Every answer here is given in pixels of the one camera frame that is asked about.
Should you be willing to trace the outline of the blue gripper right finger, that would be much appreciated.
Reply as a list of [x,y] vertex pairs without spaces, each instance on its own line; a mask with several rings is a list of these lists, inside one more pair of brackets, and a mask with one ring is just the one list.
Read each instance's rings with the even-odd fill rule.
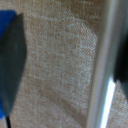
[[125,96],[128,98],[128,40],[126,40],[120,47],[115,72],[114,80],[119,80]]

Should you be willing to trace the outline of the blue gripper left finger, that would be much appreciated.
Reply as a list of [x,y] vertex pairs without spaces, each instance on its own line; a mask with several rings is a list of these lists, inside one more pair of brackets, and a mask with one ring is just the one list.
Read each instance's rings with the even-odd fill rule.
[[23,14],[0,10],[0,119],[5,119],[7,128],[12,128],[10,114],[26,58]]

